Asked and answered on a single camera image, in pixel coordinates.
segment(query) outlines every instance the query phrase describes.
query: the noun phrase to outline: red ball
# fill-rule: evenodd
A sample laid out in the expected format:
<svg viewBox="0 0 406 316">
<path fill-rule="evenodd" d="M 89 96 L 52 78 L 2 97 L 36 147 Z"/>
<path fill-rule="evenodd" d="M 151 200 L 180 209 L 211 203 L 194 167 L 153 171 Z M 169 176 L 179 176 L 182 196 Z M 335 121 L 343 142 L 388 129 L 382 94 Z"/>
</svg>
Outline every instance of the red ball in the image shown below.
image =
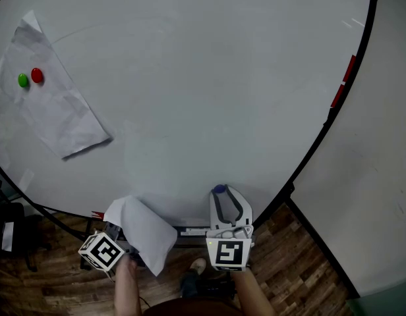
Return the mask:
<svg viewBox="0 0 406 316">
<path fill-rule="evenodd" d="M 40 83 L 44 80 L 44 75 L 42 74 L 42 71 L 39 68 L 32 69 L 32 80 L 35 83 Z"/>
</svg>

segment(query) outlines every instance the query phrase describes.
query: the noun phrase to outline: black cable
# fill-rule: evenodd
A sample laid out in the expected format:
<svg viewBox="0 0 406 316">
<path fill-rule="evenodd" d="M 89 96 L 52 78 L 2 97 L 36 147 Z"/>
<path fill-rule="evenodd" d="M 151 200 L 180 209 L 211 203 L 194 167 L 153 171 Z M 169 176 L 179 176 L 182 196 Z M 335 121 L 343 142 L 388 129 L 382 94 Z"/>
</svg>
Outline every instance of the black cable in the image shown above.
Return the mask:
<svg viewBox="0 0 406 316">
<path fill-rule="evenodd" d="M 140 298 L 148 307 L 150 307 L 149 303 L 146 302 L 146 300 L 145 300 L 143 297 L 139 296 L 139 298 Z"/>
</svg>

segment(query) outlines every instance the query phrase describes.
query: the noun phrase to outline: white wall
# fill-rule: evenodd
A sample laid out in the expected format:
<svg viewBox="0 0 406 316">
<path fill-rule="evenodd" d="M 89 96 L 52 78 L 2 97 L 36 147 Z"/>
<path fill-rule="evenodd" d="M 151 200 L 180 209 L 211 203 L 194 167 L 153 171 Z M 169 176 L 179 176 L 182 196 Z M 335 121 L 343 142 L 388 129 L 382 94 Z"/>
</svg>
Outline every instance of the white wall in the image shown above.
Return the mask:
<svg viewBox="0 0 406 316">
<path fill-rule="evenodd" d="M 378 0 L 355 83 L 295 187 L 360 295 L 406 280 L 406 0 Z"/>
</svg>

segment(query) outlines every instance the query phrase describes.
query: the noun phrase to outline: green ball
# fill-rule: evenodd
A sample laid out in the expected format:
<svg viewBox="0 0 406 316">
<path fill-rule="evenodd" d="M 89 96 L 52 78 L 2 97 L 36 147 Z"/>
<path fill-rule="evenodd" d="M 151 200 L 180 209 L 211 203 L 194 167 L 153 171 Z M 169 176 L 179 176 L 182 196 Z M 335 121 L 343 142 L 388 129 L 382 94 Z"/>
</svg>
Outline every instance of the green ball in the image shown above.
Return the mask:
<svg viewBox="0 0 406 316">
<path fill-rule="evenodd" d="M 25 74 L 18 75 L 18 84 L 21 88 L 24 88 L 29 84 L 29 80 Z"/>
</svg>

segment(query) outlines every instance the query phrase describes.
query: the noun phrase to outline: paper sheet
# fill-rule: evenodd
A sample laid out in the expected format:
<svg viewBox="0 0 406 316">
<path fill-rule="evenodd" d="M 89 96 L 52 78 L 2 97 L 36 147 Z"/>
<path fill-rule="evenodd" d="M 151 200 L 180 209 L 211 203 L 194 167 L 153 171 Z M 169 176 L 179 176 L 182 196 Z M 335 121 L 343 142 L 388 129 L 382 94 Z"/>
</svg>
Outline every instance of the paper sheet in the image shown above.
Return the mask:
<svg viewBox="0 0 406 316">
<path fill-rule="evenodd" d="M 11 251 L 13 249 L 13 231 L 14 231 L 14 222 L 5 223 L 3 242 L 1 246 L 2 250 Z"/>
<path fill-rule="evenodd" d="M 43 83 L 32 81 L 33 68 L 43 72 Z M 29 78 L 27 88 L 18 85 L 20 73 Z M 20 21 L 1 58 L 0 88 L 36 135 L 61 158 L 110 138 L 65 71 L 33 11 Z"/>
<path fill-rule="evenodd" d="M 169 250 L 177 241 L 175 228 L 132 196 L 115 200 L 103 221 L 120 226 L 151 272 L 159 275 Z"/>
</svg>

